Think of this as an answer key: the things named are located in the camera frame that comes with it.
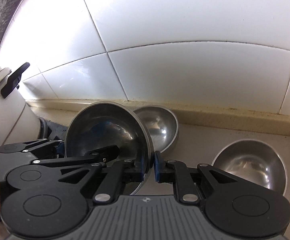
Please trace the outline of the black gas stove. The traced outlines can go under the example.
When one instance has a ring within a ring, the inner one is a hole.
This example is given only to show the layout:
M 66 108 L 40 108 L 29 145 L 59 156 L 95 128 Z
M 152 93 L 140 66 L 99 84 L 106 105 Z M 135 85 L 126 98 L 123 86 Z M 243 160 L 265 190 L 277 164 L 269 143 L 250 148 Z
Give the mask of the black gas stove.
M 40 120 L 40 132 L 38 136 L 39 139 L 65 140 L 68 129 L 67 126 L 45 120 L 42 117 L 39 117 L 39 120 Z

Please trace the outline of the small steel bowl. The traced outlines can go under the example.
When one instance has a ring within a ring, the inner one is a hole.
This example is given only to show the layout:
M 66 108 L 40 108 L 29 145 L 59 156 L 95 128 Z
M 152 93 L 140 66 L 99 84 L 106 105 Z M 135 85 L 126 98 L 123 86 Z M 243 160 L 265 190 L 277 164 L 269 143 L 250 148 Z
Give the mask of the small steel bowl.
M 179 137 L 179 122 L 176 115 L 163 106 L 144 106 L 134 112 L 149 131 L 155 151 L 171 152 Z

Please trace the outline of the white pressure cooker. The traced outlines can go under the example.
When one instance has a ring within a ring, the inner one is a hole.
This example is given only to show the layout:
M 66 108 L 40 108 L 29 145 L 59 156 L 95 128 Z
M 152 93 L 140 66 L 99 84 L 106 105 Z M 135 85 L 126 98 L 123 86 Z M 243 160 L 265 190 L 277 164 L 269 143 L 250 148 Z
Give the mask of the white pressure cooker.
M 0 67 L 0 146 L 38 139 L 41 123 L 18 91 L 26 62 L 17 70 Z

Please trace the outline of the large steel bowl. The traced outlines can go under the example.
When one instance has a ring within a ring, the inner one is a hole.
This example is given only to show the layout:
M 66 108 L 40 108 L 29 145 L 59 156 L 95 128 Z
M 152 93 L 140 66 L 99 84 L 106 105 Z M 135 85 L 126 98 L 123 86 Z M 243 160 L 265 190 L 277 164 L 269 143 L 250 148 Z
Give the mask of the large steel bowl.
M 82 109 L 67 129 L 65 156 L 82 157 L 112 145 L 120 149 L 118 160 L 134 159 L 136 167 L 144 168 L 143 181 L 128 183 L 123 191 L 134 195 L 148 179 L 154 147 L 143 121 L 127 107 L 116 102 L 100 101 Z

